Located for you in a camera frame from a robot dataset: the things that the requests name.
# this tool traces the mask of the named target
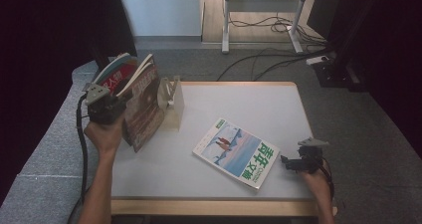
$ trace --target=white wall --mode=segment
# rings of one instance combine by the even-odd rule
[[[201,36],[199,0],[121,0],[133,36]]]

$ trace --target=person's arm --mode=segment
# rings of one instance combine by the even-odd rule
[[[333,224],[334,216],[332,215],[331,194],[323,172],[321,170],[313,174],[300,172],[300,176],[304,179],[316,198],[319,224]]]
[[[111,222],[112,165],[121,141],[123,115],[112,125],[88,123],[85,134],[99,152],[99,165],[79,219],[82,223]]]

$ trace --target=gray carpet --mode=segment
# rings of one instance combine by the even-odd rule
[[[215,81],[233,62],[260,50],[138,51],[153,53],[162,77],[180,75],[183,81]],[[285,58],[260,58],[259,74]],[[253,59],[239,63],[221,81],[250,81]],[[74,125],[81,89],[96,67],[74,71],[74,84],[49,131],[15,179],[0,209],[0,223],[65,223],[78,199],[82,158]],[[336,223],[422,223],[422,161],[402,133],[368,93],[324,89],[305,61],[277,68],[259,81],[289,81],[298,85],[315,138],[331,146],[323,150],[331,164],[338,214]],[[97,154],[89,149],[92,176]],[[233,223],[239,219],[151,217],[150,223]],[[284,223],[282,219],[254,219]]]

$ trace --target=open book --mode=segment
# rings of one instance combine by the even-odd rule
[[[219,118],[193,152],[228,175],[259,189],[279,149]]]
[[[99,73],[94,83],[126,101],[123,137],[138,152],[164,120],[157,101],[160,78],[152,55],[139,64],[137,58],[122,54]]]

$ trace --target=book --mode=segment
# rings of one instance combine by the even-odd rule
[[[193,153],[229,176],[259,189],[280,150],[273,144],[219,118]]]
[[[142,63],[128,53],[122,54],[99,73],[94,83],[126,101],[123,138],[138,152],[164,120],[157,100],[160,78],[152,54]]]

